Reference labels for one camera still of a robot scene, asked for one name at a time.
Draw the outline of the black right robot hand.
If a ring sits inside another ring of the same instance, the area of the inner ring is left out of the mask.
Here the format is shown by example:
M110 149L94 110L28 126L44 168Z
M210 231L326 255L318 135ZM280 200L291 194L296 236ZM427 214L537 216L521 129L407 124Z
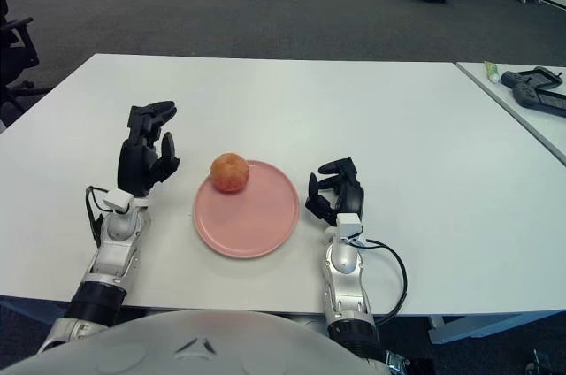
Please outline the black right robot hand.
M356 178L357 169L352 158L341 158L321 165L318 173L327 175L327 178L318 180L314 172L310 174L306 209L330 226L337 226L337 217L341 213L355 213L362 218L364 191ZM334 206L320 194L321 190L334 192Z

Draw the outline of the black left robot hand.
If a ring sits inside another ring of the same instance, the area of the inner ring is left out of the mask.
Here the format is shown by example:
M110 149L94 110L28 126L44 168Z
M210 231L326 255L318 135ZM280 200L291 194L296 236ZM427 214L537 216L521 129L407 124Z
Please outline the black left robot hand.
M177 112L174 101L132 106L127 127L130 132L124 140L118 166L118 188L144 198L158 182L165 182L173 175L180 159L176 156L171 133L161 141L161 152L157 153L155 142L159 140L162 126Z

